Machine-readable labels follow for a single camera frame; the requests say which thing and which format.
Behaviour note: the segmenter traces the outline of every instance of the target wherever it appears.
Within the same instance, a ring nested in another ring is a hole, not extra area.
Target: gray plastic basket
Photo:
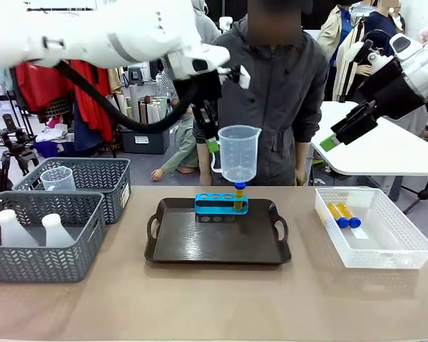
[[[75,283],[91,268],[106,235],[98,192],[7,191],[0,194],[0,211],[12,209],[40,247],[2,247],[0,232],[0,281],[19,283]],[[59,214],[75,243],[48,248],[41,220]]]
[[[44,190],[43,172],[58,166],[73,170],[76,190],[101,192],[105,195],[103,210],[106,224],[115,224],[131,194],[130,160],[106,158],[49,158],[30,172],[13,190]]]

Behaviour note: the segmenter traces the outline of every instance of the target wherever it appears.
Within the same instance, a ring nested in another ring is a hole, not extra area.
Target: transparent storage bin
[[[421,269],[428,261],[428,239],[379,189],[318,188],[315,209],[342,262],[349,268]],[[365,233],[340,229],[329,203],[346,204],[362,220]]]

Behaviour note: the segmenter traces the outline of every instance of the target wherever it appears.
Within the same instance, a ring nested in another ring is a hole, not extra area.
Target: plastic measuring jug
[[[59,166],[43,172],[40,176],[46,191],[76,191],[73,170],[69,167]]]
[[[219,130],[220,169],[211,168],[232,183],[246,183],[257,174],[258,137],[261,128],[235,125]]]

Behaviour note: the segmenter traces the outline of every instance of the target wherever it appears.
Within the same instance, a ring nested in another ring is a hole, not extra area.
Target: blue test tube rack
[[[235,210],[235,194],[198,194],[195,197],[195,213],[199,215],[246,215],[249,210],[248,197],[241,199],[243,208]]]

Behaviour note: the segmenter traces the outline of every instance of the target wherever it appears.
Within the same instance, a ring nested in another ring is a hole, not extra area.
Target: white table
[[[320,143],[333,134],[331,127],[357,104],[324,102],[320,130],[312,146],[342,175],[385,176],[381,189],[389,194],[396,176],[428,176],[428,142],[380,118],[374,130],[350,145],[325,152]]]

